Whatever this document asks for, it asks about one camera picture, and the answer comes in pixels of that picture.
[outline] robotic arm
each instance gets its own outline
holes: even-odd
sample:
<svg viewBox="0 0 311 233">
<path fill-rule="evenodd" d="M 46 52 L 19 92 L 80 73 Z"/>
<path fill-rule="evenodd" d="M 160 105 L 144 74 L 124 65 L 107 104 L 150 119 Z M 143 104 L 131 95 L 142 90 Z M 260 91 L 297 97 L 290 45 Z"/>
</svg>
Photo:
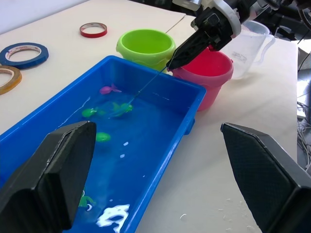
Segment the robotic arm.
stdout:
<svg viewBox="0 0 311 233">
<path fill-rule="evenodd" d="M 195 18 L 191 26 L 196 32 L 179 46 L 168 69 L 176 69 L 191 62 L 203 50 L 221 50 L 233 38 L 241 33 L 241 24 L 255 19 L 268 7 L 277 10 L 282 0 L 173 0 L 174 4 L 204 11 Z M 311 7 L 310 0 L 296 0 L 299 9 Z"/>
</svg>

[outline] pink bucket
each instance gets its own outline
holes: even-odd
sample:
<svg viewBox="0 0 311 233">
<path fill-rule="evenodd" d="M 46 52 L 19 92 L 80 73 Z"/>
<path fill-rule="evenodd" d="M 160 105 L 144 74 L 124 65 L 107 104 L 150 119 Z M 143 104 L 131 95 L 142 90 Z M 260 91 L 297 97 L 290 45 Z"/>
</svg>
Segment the pink bucket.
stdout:
<svg viewBox="0 0 311 233">
<path fill-rule="evenodd" d="M 210 108 L 214 103 L 222 85 L 231 79 L 233 74 L 232 61 L 222 52 L 204 50 L 188 65 L 172 70 L 173 76 L 199 84 L 207 93 L 198 109 Z"/>
</svg>

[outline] tape roll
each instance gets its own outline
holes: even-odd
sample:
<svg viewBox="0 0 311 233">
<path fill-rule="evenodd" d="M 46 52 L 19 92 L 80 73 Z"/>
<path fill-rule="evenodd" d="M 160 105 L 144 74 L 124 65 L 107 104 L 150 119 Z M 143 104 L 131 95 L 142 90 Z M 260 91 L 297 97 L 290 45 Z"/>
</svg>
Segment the tape roll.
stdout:
<svg viewBox="0 0 311 233">
<path fill-rule="evenodd" d="M 100 33 L 85 33 L 84 30 L 86 28 L 92 28 L 92 27 L 97 27 L 97 28 L 102 28 L 104 31 Z M 88 38 L 97 38 L 106 35 L 108 32 L 107 26 L 104 25 L 103 23 L 86 23 L 80 27 L 80 34 L 84 37 Z"/>
<path fill-rule="evenodd" d="M 0 73 L 11 74 L 11 78 L 5 84 L 0 85 L 0 95 L 12 90 L 21 81 L 20 70 L 15 67 L 0 66 Z"/>
<path fill-rule="evenodd" d="M 39 52 L 39 55 L 33 59 L 22 62 L 13 62 L 9 60 L 12 54 L 22 50 L 35 50 Z M 48 57 L 48 49 L 43 45 L 36 43 L 17 43 L 6 47 L 0 52 L 0 64 L 16 67 L 18 69 L 27 69 L 45 62 Z"/>
</svg>

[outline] blue tape roll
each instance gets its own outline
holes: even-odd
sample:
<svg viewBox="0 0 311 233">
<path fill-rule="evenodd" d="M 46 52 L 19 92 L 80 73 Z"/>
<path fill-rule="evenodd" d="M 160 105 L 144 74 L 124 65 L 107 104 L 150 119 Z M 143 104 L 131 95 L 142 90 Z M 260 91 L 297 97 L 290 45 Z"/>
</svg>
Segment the blue tape roll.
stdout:
<svg viewBox="0 0 311 233">
<path fill-rule="evenodd" d="M 35 50 L 39 52 L 39 55 L 33 59 L 22 62 L 13 62 L 9 60 L 12 54 L 22 50 Z M 48 49 L 43 45 L 36 43 L 17 43 L 6 47 L 0 52 L 0 64 L 3 66 L 16 67 L 17 69 L 27 69 L 45 62 L 48 57 Z"/>
</svg>

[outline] pink toy fish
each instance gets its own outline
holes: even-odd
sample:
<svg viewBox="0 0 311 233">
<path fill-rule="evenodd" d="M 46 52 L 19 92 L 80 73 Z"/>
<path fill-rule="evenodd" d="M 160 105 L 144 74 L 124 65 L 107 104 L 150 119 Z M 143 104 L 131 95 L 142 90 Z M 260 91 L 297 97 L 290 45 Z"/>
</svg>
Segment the pink toy fish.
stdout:
<svg viewBox="0 0 311 233">
<path fill-rule="evenodd" d="M 114 91 L 114 92 L 121 92 L 120 90 L 117 89 L 116 86 L 114 86 L 113 84 L 111 86 L 104 86 L 102 87 L 99 92 L 102 94 L 102 95 L 106 95 L 106 94 L 109 94 L 111 91 Z"/>
</svg>

